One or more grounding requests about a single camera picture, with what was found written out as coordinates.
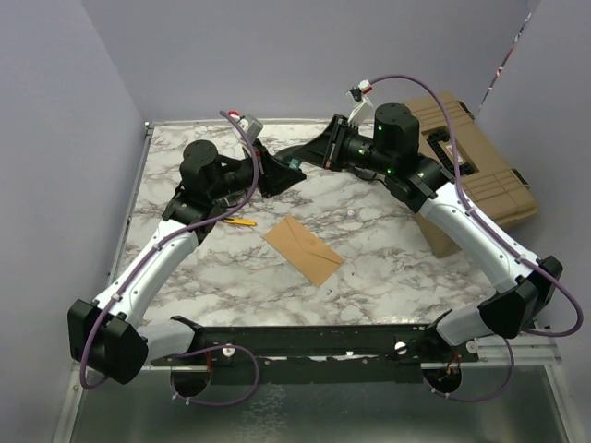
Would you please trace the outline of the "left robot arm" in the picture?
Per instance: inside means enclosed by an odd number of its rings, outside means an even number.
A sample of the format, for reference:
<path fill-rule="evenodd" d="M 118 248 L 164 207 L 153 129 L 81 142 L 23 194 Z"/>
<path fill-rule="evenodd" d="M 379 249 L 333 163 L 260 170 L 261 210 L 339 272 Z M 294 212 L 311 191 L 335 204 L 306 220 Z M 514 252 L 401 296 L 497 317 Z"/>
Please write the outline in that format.
<path fill-rule="evenodd" d="M 128 268 L 92 301 L 68 310 L 70 352 L 80 369 L 91 368 L 120 384 L 147 363 L 174 355 L 196 363 L 203 340 L 187 320 L 141 325 L 152 299 L 177 266 L 205 240 L 214 224 L 233 213 L 225 200 L 237 194 L 265 198 L 305 180 L 298 160 L 272 155 L 256 140 L 251 157 L 223 156 L 208 140 L 189 143 L 179 166 L 181 181 L 150 241 Z"/>

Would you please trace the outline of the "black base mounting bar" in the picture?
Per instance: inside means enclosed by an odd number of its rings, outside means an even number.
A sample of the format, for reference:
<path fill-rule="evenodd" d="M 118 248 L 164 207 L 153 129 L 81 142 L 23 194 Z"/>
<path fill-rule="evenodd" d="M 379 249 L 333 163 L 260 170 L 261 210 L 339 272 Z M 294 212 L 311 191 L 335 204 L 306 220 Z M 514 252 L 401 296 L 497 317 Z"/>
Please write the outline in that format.
<path fill-rule="evenodd" d="M 187 356 L 158 362 L 215 384 L 419 383 L 423 364 L 476 360 L 427 324 L 191 328 Z"/>

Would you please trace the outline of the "yellow utility knife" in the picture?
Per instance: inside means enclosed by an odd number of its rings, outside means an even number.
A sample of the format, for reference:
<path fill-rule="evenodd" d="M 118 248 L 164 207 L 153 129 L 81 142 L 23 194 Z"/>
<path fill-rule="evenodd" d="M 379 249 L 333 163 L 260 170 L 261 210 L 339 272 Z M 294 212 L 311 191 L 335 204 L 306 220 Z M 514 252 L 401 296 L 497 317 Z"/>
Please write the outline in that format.
<path fill-rule="evenodd" d="M 247 227 L 257 226 L 257 223 L 255 221 L 246 220 L 246 219 L 225 218 L 225 219 L 223 219 L 223 222 L 227 223 L 227 224 L 238 225 L 238 226 L 247 226 Z"/>

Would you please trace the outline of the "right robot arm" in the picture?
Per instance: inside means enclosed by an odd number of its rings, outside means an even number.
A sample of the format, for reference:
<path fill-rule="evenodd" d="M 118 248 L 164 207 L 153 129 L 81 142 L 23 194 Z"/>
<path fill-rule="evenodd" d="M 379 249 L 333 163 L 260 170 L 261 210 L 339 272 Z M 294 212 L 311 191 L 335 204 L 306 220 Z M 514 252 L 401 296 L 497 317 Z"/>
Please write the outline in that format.
<path fill-rule="evenodd" d="M 515 242 L 477 206 L 466 207 L 452 174 L 419 153 L 419 139 L 419 122 L 411 111 L 386 103 L 374 113 L 371 138 L 337 114 L 318 136 L 277 155 L 336 172 L 356 167 L 383 175 L 398 201 L 437 225 L 484 272 L 494 295 L 439 317 L 424 339 L 426 354 L 444 361 L 465 341 L 488 335 L 512 339 L 524 331 L 549 303 L 563 266 Z"/>

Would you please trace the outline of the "tan plastic tool case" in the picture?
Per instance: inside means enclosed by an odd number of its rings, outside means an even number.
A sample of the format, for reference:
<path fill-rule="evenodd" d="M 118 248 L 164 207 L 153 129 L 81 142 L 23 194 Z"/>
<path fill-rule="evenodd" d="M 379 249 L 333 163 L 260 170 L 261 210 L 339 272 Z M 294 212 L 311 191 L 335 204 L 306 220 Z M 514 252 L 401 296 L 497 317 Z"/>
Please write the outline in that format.
<path fill-rule="evenodd" d="M 465 104 L 448 91 L 441 92 L 439 97 L 455 128 L 459 169 L 467 197 L 504 229 L 535 216 L 538 203 L 529 184 L 497 152 Z M 426 96 L 404 105 L 419 121 L 419 152 L 452 172 L 450 133 L 438 104 Z"/>

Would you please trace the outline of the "brown kraft envelope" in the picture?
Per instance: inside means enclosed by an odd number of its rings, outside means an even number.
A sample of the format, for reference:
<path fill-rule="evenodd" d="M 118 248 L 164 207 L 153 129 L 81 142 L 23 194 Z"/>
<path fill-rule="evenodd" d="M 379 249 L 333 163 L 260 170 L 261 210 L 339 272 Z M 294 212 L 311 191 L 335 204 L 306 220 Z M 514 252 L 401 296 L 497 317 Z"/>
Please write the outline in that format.
<path fill-rule="evenodd" d="M 291 215 L 268 231 L 264 239 L 317 287 L 344 263 L 342 257 Z"/>

